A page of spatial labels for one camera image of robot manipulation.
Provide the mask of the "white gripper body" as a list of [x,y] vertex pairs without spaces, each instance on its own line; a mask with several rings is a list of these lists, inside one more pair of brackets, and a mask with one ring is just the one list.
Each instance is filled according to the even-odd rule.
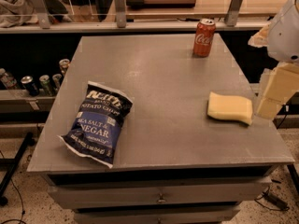
[[288,0],[271,21],[267,52],[286,63],[299,63],[299,0]]

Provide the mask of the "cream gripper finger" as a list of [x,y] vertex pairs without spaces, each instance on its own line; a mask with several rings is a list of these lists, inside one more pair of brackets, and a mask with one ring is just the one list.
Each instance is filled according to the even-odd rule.
[[260,78],[255,114],[273,120],[283,105],[299,91],[299,65],[279,62],[270,70],[264,69]]
[[248,44],[255,48],[267,47],[268,32],[269,32],[269,25],[265,25],[259,32],[257,32],[249,39]]

